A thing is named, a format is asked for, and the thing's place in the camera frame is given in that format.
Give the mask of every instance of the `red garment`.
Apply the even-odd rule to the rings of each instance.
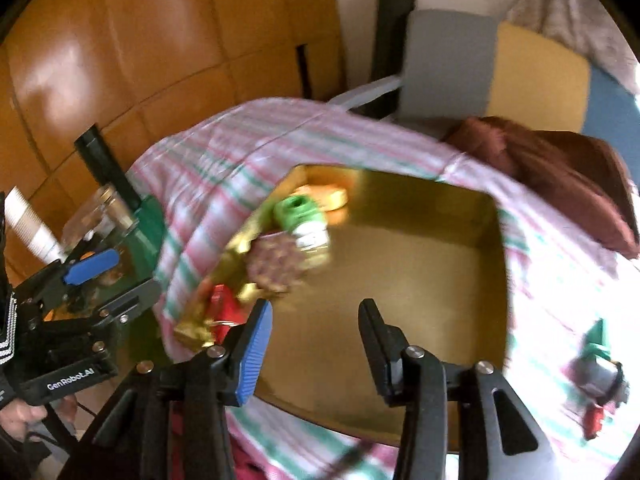
[[[497,117],[469,118],[444,140],[529,187],[603,247],[638,257],[628,172],[606,142]]]

